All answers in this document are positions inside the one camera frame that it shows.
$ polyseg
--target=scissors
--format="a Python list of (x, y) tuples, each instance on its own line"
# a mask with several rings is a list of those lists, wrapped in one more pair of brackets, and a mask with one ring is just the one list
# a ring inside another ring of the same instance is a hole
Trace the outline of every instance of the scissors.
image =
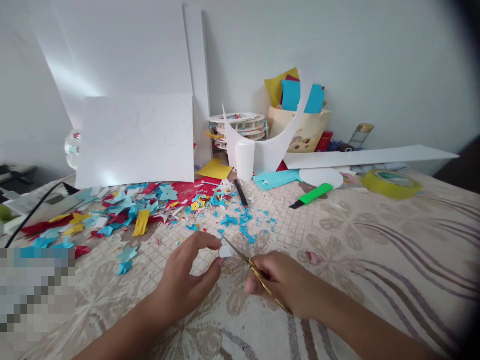
[(285, 307), (285, 305), (283, 305), (280, 300), (278, 300), (273, 294), (272, 292), (270, 291), (270, 289), (267, 287), (267, 285), (265, 284), (264, 282), (264, 279), (269, 281), (270, 280), (270, 275), (268, 275), (266, 272), (260, 270), (258, 267), (255, 266), (254, 262), (252, 260), (250, 260), (250, 258), (248, 256), (245, 256), (243, 253), (241, 253), (230, 241), (228, 241), (228, 239), (224, 236), (223, 239), (228, 243), (228, 245), (231, 246), (231, 248), (233, 250), (235, 250), (235, 252), (238, 254), (238, 256), (240, 256), (240, 259), (242, 259), (244, 262), (246, 262), (246, 264), (248, 265), (248, 267), (250, 268), (250, 270), (252, 271), (252, 273), (255, 274), (255, 276), (258, 278), (258, 280), (260, 281), (261, 285), (263, 286), (263, 288), (266, 290), (266, 292), (272, 297), (275, 299), (275, 301), (278, 303), (278, 305), (280, 305), (280, 307), (285, 310), (287, 313), (291, 314), (291, 312)]

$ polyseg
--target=white cardboard sheet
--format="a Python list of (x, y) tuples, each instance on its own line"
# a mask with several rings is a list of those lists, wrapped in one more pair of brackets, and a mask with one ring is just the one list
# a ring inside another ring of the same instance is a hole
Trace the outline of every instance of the white cardboard sheet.
[(85, 98), (76, 187), (194, 182), (192, 95)]
[(238, 158), (236, 154), (236, 144), (246, 141), (255, 143), (255, 159), (253, 163), (253, 169), (257, 174), (273, 173), (278, 169), (282, 159), (287, 153), (295, 133), (300, 126), (305, 107), (307, 106), (307, 101), (310, 97), (310, 91), (313, 86), (311, 77), (308, 76), (300, 66), (298, 67), (298, 75), (300, 76), (301, 80), (301, 96), (298, 110), (291, 123), (278, 136), (267, 141), (253, 141), (241, 136), (228, 122), (225, 122), (225, 134), (227, 141), (226, 146), (230, 166), (237, 168)]
[(195, 165), (202, 168), (212, 159), (212, 141), (205, 134), (209, 132), (210, 98), (202, 9), (198, 5), (185, 4), (183, 15), (193, 85)]
[(193, 93), (180, 3), (53, 3), (78, 76), (101, 96)]
[(382, 150), (352, 152), (287, 153), (285, 165), (289, 169), (334, 168), (354, 165), (403, 163), (425, 160), (456, 159), (459, 156), (423, 145)]

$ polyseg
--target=scissor blade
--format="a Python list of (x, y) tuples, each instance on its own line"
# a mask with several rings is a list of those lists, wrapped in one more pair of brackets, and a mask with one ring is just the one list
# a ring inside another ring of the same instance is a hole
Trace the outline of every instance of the scissor blade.
[(240, 250), (238, 250), (225, 236), (223, 237), (223, 239), (228, 243), (228, 245), (230, 245), (230, 247), (235, 250), (235, 252), (238, 254), (238, 256), (240, 256), (240, 259), (242, 259), (243, 261), (245, 261), (248, 265), (250, 265), (249, 263), (249, 258), (246, 257), (244, 254), (242, 254), (240, 252)]

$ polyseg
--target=pencil circle drawing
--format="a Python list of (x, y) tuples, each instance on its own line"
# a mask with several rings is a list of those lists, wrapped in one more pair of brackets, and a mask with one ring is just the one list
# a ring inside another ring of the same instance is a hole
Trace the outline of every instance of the pencil circle drawing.
[(132, 136), (139, 112), (134, 102), (114, 97), (93, 97), (86, 101), (85, 120), (91, 125), (82, 131), (83, 140), (94, 145), (114, 145)]
[(150, 145), (178, 144), (192, 132), (192, 126), (191, 105), (175, 95), (154, 97), (138, 114), (138, 131)]

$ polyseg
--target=glass object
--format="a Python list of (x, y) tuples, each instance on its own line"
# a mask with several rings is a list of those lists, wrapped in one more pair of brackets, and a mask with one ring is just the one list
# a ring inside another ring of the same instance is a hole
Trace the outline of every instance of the glass object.
[(80, 138), (80, 131), (73, 129), (65, 140), (66, 162), (74, 170), (79, 162)]
[(358, 125), (355, 132), (353, 133), (353, 136), (348, 142), (348, 145), (353, 146), (355, 149), (361, 148), (374, 127), (374, 125), (367, 123), (361, 123), (360, 125)]

